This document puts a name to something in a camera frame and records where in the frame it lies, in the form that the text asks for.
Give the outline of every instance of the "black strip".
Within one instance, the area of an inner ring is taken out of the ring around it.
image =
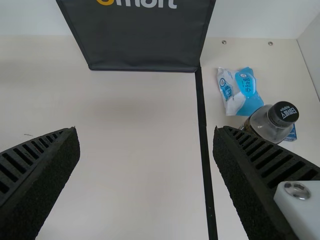
[[[202,161],[202,175],[204,184],[204,197],[206,207],[206,220],[208,224],[209,240],[217,240],[217,222],[214,204],[214,192],[212,187],[210,158],[207,136],[207,118],[204,96],[204,86],[202,81],[201,67],[195,72],[196,100],[198,108],[200,151]]]

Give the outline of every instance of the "blue label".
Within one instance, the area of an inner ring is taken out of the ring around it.
[[[234,91],[232,86],[229,83],[227,83],[227,81],[224,78],[220,78],[219,85],[223,92],[225,100],[228,101],[228,99],[233,96]]]
[[[245,97],[250,98],[256,93],[256,79],[249,72],[237,72],[235,74],[235,81]]]

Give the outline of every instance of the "black foam pad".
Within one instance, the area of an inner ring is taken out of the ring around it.
[[[228,126],[215,128],[213,157],[250,240],[298,239],[274,202],[274,194],[280,182],[320,180],[319,167]]]
[[[80,158],[74,127],[0,153],[0,239],[34,240]]]

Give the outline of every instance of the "white surface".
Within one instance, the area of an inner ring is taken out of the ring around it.
[[[0,37],[0,151],[76,126],[37,240],[207,240],[194,74],[90,71],[72,36]]]
[[[209,152],[212,153],[215,126],[238,128],[246,119],[225,116],[217,83],[217,68],[251,67],[257,78],[257,90],[265,104],[293,103],[299,110],[297,140],[281,146],[320,166],[320,103],[296,40],[207,38],[201,57]],[[211,157],[212,186],[219,239],[248,239],[229,192]]]
[[[315,90],[320,96],[320,14],[298,38]]]
[[[208,37],[296,39],[319,12],[319,0],[217,0]],[[55,0],[1,0],[0,35],[71,32]]]
[[[320,181],[299,181],[311,192],[311,197],[301,200],[285,191],[285,184],[279,183],[274,201],[300,240],[320,240]]]

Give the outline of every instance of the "metal screw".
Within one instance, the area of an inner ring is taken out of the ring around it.
[[[310,190],[300,182],[288,181],[284,184],[284,190],[294,198],[307,200],[311,197]]]

